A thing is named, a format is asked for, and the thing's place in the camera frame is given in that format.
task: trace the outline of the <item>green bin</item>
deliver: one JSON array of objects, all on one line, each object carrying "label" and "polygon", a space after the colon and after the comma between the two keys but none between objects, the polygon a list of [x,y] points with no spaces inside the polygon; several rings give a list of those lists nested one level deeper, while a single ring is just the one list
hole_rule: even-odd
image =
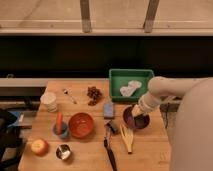
[{"label": "green bin", "polygon": [[[109,91],[113,102],[137,102],[147,92],[147,85],[154,73],[150,69],[110,69],[109,70]],[[128,86],[128,82],[137,80],[142,83],[130,97],[124,97],[120,93],[122,86]]]}]

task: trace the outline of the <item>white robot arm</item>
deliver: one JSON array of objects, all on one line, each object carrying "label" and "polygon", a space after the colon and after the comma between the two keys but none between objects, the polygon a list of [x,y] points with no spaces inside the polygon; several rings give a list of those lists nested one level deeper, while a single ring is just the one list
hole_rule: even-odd
[{"label": "white robot arm", "polygon": [[181,97],[176,114],[170,171],[213,170],[213,78],[150,80],[138,106],[149,113],[164,96]]},{"label": "white robot arm", "polygon": [[140,97],[138,105],[142,113],[149,113],[165,100],[182,98],[196,84],[208,78],[165,78],[154,77],[148,83],[148,92]]}]

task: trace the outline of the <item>red bowl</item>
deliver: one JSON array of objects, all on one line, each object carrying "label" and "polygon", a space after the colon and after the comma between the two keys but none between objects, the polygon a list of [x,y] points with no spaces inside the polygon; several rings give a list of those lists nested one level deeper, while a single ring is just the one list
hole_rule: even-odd
[{"label": "red bowl", "polygon": [[71,135],[76,138],[84,138],[92,132],[94,121],[87,113],[76,113],[69,120]]}]

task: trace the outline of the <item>brown food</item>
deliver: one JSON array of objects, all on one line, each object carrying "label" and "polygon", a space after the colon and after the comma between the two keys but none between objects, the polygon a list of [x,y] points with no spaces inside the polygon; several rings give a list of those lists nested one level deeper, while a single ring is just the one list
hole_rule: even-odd
[{"label": "brown food", "polygon": [[96,105],[102,98],[102,93],[95,86],[88,87],[87,96],[89,96],[92,100],[89,101],[89,106]]}]

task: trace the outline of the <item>white cup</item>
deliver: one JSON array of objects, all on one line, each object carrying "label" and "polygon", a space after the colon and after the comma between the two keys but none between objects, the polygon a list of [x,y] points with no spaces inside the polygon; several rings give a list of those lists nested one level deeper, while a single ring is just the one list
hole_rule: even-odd
[{"label": "white cup", "polygon": [[47,107],[48,112],[57,111],[56,95],[53,92],[45,92],[41,98],[41,103]]}]

